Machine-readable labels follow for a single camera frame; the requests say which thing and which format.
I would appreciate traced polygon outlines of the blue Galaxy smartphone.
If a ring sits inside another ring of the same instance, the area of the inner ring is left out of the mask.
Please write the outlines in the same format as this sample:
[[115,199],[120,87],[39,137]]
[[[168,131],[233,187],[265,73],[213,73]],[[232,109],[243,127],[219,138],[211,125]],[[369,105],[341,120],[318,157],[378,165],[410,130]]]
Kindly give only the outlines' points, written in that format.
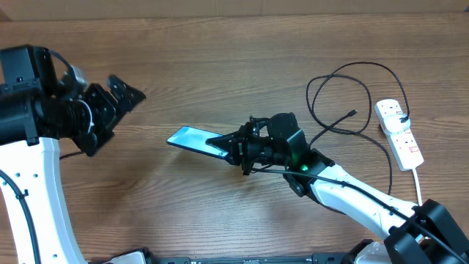
[[213,158],[225,159],[228,152],[206,143],[208,139],[220,137],[220,134],[189,126],[181,127],[172,134],[166,143],[195,153],[208,155]]

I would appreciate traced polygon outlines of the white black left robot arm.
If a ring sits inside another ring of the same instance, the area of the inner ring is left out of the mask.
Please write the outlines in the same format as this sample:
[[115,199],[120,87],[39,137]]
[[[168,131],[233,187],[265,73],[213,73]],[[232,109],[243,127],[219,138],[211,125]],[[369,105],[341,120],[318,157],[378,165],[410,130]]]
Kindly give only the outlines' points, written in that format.
[[72,65],[58,78],[48,48],[1,51],[1,192],[19,263],[83,263],[60,176],[59,140],[93,156],[145,98],[116,76],[89,83]]

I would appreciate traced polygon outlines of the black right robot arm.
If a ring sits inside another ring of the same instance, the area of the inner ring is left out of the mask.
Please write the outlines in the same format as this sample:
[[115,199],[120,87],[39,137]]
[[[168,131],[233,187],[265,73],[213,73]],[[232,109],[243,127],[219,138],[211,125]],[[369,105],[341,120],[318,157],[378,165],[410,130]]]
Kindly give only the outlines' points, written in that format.
[[254,172],[280,174],[299,197],[349,216],[380,241],[363,241],[344,263],[467,263],[468,238],[440,203],[397,199],[353,177],[310,147],[293,113],[252,117],[206,143],[225,160]]

